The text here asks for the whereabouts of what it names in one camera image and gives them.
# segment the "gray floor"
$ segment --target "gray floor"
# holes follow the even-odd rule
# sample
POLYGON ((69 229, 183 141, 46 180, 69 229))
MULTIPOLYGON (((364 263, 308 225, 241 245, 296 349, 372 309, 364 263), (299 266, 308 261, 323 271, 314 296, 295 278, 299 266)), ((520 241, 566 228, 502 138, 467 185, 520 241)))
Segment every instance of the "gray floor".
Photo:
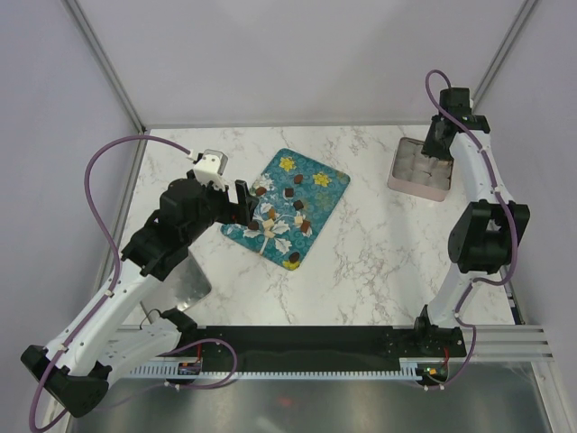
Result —
MULTIPOLYGON (((103 404, 151 381, 120 381, 103 404)), ((443 392, 400 382, 240 381, 220 390, 160 388, 75 421, 100 432, 550 432, 530 366, 473 364, 443 392)))

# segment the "cable clip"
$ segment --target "cable clip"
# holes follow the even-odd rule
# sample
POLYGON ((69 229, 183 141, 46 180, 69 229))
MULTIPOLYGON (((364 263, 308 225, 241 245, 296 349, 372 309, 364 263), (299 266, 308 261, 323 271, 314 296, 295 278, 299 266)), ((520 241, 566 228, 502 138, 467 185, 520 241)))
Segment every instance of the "cable clip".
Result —
POLYGON ((195 154, 195 151, 193 151, 192 149, 189 149, 190 153, 187 155, 187 159, 196 162, 197 161, 197 157, 198 155, 195 154))

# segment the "yellow flower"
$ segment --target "yellow flower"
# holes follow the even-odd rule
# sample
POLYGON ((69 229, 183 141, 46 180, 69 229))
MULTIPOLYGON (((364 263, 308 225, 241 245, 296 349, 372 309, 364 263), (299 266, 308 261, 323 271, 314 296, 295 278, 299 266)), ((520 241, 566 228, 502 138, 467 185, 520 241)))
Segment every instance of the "yellow flower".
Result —
POLYGON ((328 187, 328 184, 331 182, 330 178, 322 172, 313 174, 313 179, 315 180, 316 185, 320 185, 321 187, 325 188, 328 187))
POLYGON ((297 167, 297 164, 295 164, 295 162, 292 161, 292 158, 285 158, 283 156, 282 158, 280 158, 279 167, 281 167, 285 171, 291 171, 297 167))
POLYGON ((282 265, 287 268, 289 271, 294 271, 295 269, 297 269, 298 266, 300 266, 300 262, 294 262, 291 263, 288 260, 285 260, 282 265))

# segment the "metal frame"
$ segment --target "metal frame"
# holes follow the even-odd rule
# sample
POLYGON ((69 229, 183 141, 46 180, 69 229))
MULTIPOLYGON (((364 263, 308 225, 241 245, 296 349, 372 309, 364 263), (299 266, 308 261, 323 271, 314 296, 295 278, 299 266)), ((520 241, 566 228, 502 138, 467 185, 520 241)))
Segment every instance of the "metal frame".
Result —
POLYGON ((575 433, 575 414, 556 363, 532 363, 545 413, 554 433, 575 433))
POLYGON ((145 128, 142 120, 136 112, 136 108, 134 108, 132 101, 128 97, 128 93, 126 93, 122 81, 118 78, 112 62, 110 59, 108 59, 108 56, 102 48, 100 41, 96 37, 96 34, 92 29, 92 26, 90 25, 86 15, 84 14, 82 7, 80 7, 77 0, 61 1, 64 7, 69 11, 70 16, 80 30, 80 33, 84 37, 88 48, 95 57, 96 63, 105 74, 108 83, 111 85, 114 93, 118 97, 118 100, 120 101, 124 111, 130 117, 134 127, 139 132, 139 134, 143 133, 145 128))
MULTIPOLYGON (((89 20, 84 11, 78 4, 78 0, 61 0, 70 15, 74 19, 78 29, 85 39, 89 49, 95 56, 98 66, 105 74, 106 79, 110 83, 113 91, 117 95, 124 111, 131 119, 134 127, 139 133, 146 131, 146 126, 142 123, 142 119, 138 115, 131 99, 129 98, 122 81, 116 74, 114 66, 110 59, 108 59, 102 45, 95 35, 89 20)), ((474 106, 478 106, 483 100, 487 91, 489 90, 495 77, 498 75, 505 59, 512 51, 516 41, 522 30, 527 25, 527 22, 535 11, 536 6, 540 0, 525 0, 513 21, 510 25, 502 43, 495 53, 490 65, 487 67, 480 84, 475 89, 472 99, 474 106)), ((398 122, 380 122, 380 123, 358 123, 363 124, 398 124, 398 122)), ((416 124, 415 122, 407 122, 406 124, 416 124)), ((327 123, 311 123, 313 125, 328 125, 327 123)), ((175 125, 154 125, 155 128, 160 127, 190 127, 190 125, 175 124, 175 125)), ((223 127, 221 124, 206 124, 203 127, 223 127)), ((239 124, 239 126, 247 127, 247 124, 239 124)), ((128 216, 130 203, 133 196, 134 187, 138 179, 138 173, 141 168, 146 141, 140 141, 137 145, 136 153, 133 160, 133 165, 128 173, 124 193, 116 213, 112 235, 114 240, 118 243, 122 237, 124 224, 128 216)), ((106 252, 105 257, 99 267, 99 274, 95 282, 94 291, 100 287, 112 268, 112 255, 109 251, 106 252)), ((508 290, 509 299, 515 300, 514 291, 512 287, 506 288, 508 290)), ((552 429, 557 432, 576 432, 577 429, 574 424, 574 417, 571 410, 571 404, 564 393, 562 381, 560 379, 556 364, 552 357, 551 349, 547 344, 544 330, 539 326, 479 326, 478 340, 475 350, 475 355, 472 362, 475 363, 507 363, 507 362, 530 362, 537 378, 539 391, 541 392, 545 410, 551 422, 552 429)), ((121 327, 120 333, 137 331, 138 327, 121 327)), ((471 330, 464 329, 463 335, 466 344, 471 343, 471 330)), ((426 359, 419 358, 419 362, 427 362, 426 359)), ((48 409, 46 411, 44 422, 47 423, 61 410, 59 404, 50 399, 48 409)), ((68 417, 65 417, 61 423, 55 428, 55 431, 64 432, 67 429, 68 417)))
POLYGON ((511 53, 511 50, 515 46, 519 34, 521 34, 523 29, 525 28, 529 18, 535 11, 536 6, 539 4, 540 1, 541 0, 525 0, 521 5, 521 7, 519 8, 517 15, 515 15, 515 19, 513 20, 513 23, 508 28, 507 33, 505 34, 505 38, 503 38, 503 41, 501 42, 499 48, 497 49, 497 52, 493 56, 493 59, 490 61, 490 64, 487 67, 487 70, 483 74, 483 78, 481 78, 481 83, 479 83, 479 86, 477 86, 477 88, 472 94, 472 100, 474 103, 473 109, 481 103, 481 101, 487 94, 490 85, 492 84, 493 80, 499 73, 499 70, 501 69, 501 66, 503 66, 505 59, 508 57, 508 55, 511 53))

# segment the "chocolate piece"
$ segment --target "chocolate piece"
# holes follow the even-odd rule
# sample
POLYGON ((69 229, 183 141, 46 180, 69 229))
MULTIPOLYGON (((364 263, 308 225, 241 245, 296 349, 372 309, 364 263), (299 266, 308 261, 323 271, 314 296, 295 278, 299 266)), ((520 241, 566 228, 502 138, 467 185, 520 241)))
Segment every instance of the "chocolate piece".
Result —
POLYGON ((303 224, 300 225, 300 231, 306 233, 309 227, 310 227, 310 221, 304 220, 303 224))
POLYGON ((298 252, 294 252, 288 257, 288 261, 291 263, 298 262, 298 259, 300 259, 300 254, 298 252))

